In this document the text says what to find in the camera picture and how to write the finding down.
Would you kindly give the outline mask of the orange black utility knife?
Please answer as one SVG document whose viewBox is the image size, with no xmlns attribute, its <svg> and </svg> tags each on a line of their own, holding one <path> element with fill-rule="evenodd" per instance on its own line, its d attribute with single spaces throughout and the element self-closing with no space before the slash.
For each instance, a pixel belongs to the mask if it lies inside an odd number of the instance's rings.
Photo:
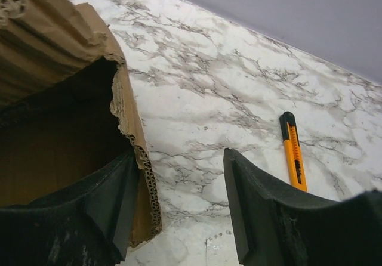
<svg viewBox="0 0 382 266">
<path fill-rule="evenodd" d="M 280 115 L 279 122 L 281 126 L 290 183 L 293 187 L 307 192 L 306 176 L 295 116 L 291 112 L 285 111 L 282 115 Z"/>
</svg>

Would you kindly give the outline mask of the brown cardboard express box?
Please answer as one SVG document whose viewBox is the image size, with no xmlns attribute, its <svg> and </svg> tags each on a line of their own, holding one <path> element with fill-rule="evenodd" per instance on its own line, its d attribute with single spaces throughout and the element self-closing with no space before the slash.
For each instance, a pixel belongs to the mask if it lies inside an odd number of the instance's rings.
<svg viewBox="0 0 382 266">
<path fill-rule="evenodd" d="M 1 0 L 1 205 L 76 183 L 132 148 L 129 245 L 162 230 L 155 176 L 122 49 L 89 3 Z"/>
</svg>

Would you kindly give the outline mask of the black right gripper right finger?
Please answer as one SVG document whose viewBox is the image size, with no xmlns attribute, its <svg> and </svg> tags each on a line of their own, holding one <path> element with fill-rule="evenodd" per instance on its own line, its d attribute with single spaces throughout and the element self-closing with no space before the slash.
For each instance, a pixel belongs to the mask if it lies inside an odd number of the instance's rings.
<svg viewBox="0 0 382 266">
<path fill-rule="evenodd" d="M 336 202 L 301 191 L 224 151 L 241 265 L 380 265 L 381 192 Z"/>
</svg>

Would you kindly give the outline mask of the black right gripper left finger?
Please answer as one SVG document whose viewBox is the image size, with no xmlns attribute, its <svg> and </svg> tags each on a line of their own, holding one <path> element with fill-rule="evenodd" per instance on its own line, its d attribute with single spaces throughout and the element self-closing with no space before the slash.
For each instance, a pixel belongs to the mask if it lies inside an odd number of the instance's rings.
<svg viewBox="0 0 382 266">
<path fill-rule="evenodd" d="M 1 265 L 116 265 L 125 260 L 140 171 L 128 150 L 78 182 L 1 208 Z"/>
</svg>

